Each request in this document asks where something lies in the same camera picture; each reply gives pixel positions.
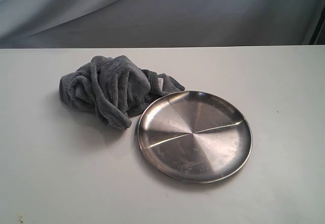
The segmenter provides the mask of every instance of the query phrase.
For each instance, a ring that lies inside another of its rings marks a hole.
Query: towel fold
[[[126,56],[95,56],[76,72],[63,76],[59,94],[73,109],[94,112],[105,124],[120,130],[131,126],[153,101],[185,88],[166,74],[140,70]]]

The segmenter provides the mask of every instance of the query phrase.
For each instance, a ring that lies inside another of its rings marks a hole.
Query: white table
[[[247,118],[246,166],[216,184],[150,167],[134,140],[58,98],[94,55],[127,55]],[[325,46],[0,50],[0,223],[325,223]]]

